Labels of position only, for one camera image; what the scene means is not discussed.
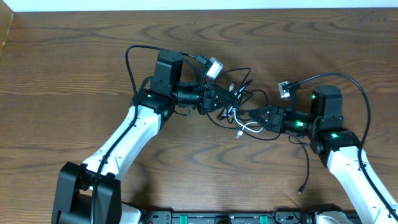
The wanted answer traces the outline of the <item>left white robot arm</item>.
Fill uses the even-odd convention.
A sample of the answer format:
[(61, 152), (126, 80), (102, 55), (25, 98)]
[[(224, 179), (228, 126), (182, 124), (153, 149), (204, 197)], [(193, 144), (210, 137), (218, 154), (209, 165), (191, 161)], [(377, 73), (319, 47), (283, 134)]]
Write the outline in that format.
[(81, 164), (67, 162), (58, 175), (52, 223), (139, 223), (142, 213), (121, 200), (121, 182), (142, 148), (175, 113), (191, 107), (207, 114), (233, 103), (236, 96), (214, 80), (223, 69), (215, 58), (195, 56), (201, 70), (181, 82), (187, 54), (160, 49), (153, 76), (134, 88), (131, 107), (119, 128)]

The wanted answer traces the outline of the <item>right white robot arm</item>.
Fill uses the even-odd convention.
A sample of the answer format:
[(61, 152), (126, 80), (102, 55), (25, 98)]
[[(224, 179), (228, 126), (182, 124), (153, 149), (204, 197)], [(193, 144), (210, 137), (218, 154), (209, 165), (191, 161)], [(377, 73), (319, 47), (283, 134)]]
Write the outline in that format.
[(312, 91), (309, 113), (266, 106), (249, 117), (278, 134), (306, 136), (312, 151), (345, 190), (362, 223), (397, 223), (397, 202), (371, 167), (360, 140), (343, 127), (343, 97), (336, 86)]

